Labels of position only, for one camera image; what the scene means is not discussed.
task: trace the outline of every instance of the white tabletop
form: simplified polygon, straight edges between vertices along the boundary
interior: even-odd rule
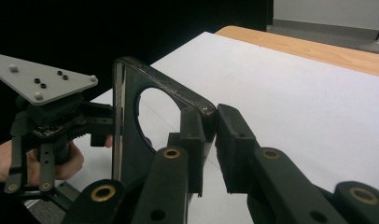
[[[203,33],[152,64],[213,104],[239,109],[263,147],[275,147],[316,185],[333,191],[355,180],[379,189],[379,77]],[[112,104],[112,92],[95,102]],[[142,94],[140,121],[155,148],[178,132],[173,101]],[[82,190],[111,176],[111,150],[76,140],[83,169],[69,182]],[[189,223],[252,223],[245,195],[227,194],[213,146],[204,167],[204,196]]]

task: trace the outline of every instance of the human hand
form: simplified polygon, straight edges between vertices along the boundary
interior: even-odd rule
[[[105,147],[112,147],[112,137],[109,135],[105,140]],[[70,157],[64,164],[55,166],[55,178],[65,180],[71,178],[81,168],[84,162],[79,148],[71,142],[68,145]],[[0,182],[6,182],[9,177],[9,167],[12,160],[12,142],[7,141],[0,145]],[[37,150],[33,149],[26,153],[27,158],[27,181],[30,185],[36,185],[40,180],[40,163],[37,160]]]

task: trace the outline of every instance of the gray wall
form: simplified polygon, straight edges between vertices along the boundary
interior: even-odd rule
[[[274,19],[379,30],[379,0],[274,0]]]

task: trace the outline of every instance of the white mounting plate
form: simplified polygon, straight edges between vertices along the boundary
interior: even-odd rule
[[[98,83],[95,76],[31,63],[1,54],[0,80],[33,105],[53,102],[96,86]]]

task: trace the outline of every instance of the dark background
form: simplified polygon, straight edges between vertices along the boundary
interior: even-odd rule
[[[151,64],[202,32],[227,25],[265,31],[273,1],[0,1],[0,54],[96,75],[91,100],[112,87],[112,64],[134,56]],[[0,141],[18,111],[0,81]]]

